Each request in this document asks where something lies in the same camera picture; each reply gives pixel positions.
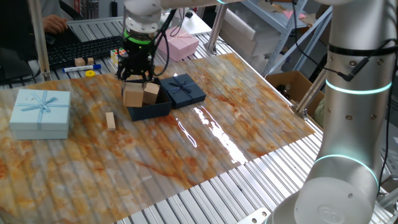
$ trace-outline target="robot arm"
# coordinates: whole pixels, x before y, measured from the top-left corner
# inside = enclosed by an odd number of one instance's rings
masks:
[[[157,33],[162,9],[209,6],[239,0],[126,0],[125,49],[118,77],[146,77],[153,60],[146,43]],[[266,224],[368,224],[379,189],[379,142],[395,66],[396,0],[317,0],[333,5],[326,72],[325,128],[320,153],[302,189],[283,201]],[[350,74],[369,57],[369,63]]]
[[[157,22],[163,9],[210,6],[237,1],[240,0],[125,0],[126,30],[123,48],[129,56],[119,62],[116,77],[125,81],[131,75],[140,75],[145,85],[157,76],[154,73],[155,51],[160,40],[165,39],[165,30],[175,14],[175,10],[172,10],[165,24],[159,28]]]

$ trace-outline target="person's hand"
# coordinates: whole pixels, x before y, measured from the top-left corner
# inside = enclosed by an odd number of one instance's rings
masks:
[[[50,34],[61,34],[68,29],[67,20],[56,15],[43,18],[44,32]]]

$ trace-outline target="light blue ribbon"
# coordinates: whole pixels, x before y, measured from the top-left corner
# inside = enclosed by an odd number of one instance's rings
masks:
[[[38,127],[39,131],[42,130],[43,114],[44,114],[44,112],[47,112],[47,113],[51,112],[50,107],[69,107],[69,105],[47,105],[47,104],[52,103],[55,100],[57,100],[56,97],[53,97],[46,101],[47,90],[44,90],[43,99],[40,99],[36,95],[36,93],[32,93],[32,95],[39,104],[16,103],[15,106],[30,106],[30,108],[21,109],[21,111],[23,111],[23,112],[30,111],[30,110],[37,110],[37,109],[40,110],[39,118],[37,119],[37,127]]]

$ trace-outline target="light blue gift box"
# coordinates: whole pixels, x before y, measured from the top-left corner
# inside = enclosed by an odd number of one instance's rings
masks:
[[[17,140],[67,139],[69,91],[19,90],[10,120]]]

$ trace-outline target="teal light ring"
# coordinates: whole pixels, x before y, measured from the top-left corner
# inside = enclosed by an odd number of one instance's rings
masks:
[[[364,166],[364,167],[373,175],[374,180],[375,180],[376,183],[377,183],[377,186],[379,186],[379,180],[377,179],[377,177],[376,177],[376,175],[374,174],[374,172],[373,172],[372,169],[370,169],[370,168],[369,168],[367,165],[365,165],[363,162],[361,162],[361,161],[359,161],[359,160],[357,160],[357,159],[348,157],[348,156],[337,155],[337,154],[335,154],[335,155],[329,155],[329,156],[323,156],[323,157],[317,159],[317,160],[314,162],[314,165],[315,165],[318,161],[320,161],[320,160],[322,160],[322,159],[331,158],[331,157],[340,157],[340,158],[345,158],[345,159],[351,159],[352,161],[361,164],[362,166]]]
[[[384,92],[388,89],[390,89],[390,87],[392,86],[392,83],[386,85],[383,88],[377,89],[377,90],[346,90],[337,86],[332,85],[328,80],[326,80],[326,84],[336,90],[336,91],[340,91],[342,93],[348,93],[348,94],[354,94],[354,95],[370,95],[370,94],[376,94],[376,93],[381,93]]]

